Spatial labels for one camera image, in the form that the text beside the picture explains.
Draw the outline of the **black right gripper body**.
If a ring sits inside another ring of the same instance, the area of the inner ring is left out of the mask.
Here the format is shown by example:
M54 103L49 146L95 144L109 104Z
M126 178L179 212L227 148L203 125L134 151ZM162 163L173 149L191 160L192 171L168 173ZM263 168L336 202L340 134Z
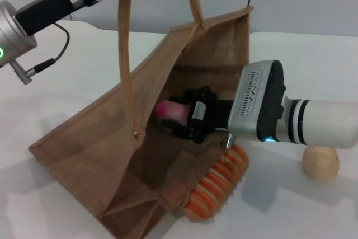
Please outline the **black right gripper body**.
M187 121L189 140L202 143L212 132L227 132L232 105L232 100L216 100L207 104L194 102Z

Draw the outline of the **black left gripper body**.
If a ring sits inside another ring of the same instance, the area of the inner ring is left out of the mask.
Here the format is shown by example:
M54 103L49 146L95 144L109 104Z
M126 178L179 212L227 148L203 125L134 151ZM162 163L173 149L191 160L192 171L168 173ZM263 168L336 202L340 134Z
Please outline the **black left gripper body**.
M28 36L65 18L94 0L35 0L17 11L15 19Z

